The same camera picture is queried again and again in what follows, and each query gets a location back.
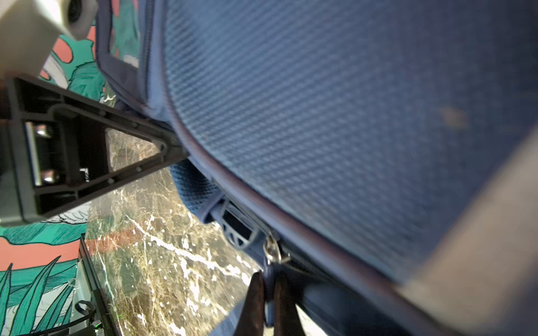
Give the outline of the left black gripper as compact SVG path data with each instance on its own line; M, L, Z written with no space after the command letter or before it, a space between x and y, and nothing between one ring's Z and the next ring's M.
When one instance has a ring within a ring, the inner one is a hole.
M107 133L158 152L112 168ZM26 74L1 81L1 226L45 221L181 162L187 150L169 128L112 109Z

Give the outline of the navy blue student backpack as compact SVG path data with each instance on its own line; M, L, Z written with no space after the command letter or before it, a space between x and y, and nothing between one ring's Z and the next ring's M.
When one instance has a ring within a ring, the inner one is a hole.
M537 334L536 1L100 1L116 106L328 335Z

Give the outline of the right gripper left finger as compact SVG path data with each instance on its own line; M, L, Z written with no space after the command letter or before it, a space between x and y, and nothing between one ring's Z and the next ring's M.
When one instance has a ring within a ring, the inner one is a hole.
M262 336L265 323L265 290L263 275L252 275L247 296L236 326L234 336Z

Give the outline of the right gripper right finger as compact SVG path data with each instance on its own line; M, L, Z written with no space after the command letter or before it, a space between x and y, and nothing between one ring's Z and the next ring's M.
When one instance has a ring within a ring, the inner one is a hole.
M296 308L296 297L291 292L286 274L275 280L274 336L305 336Z

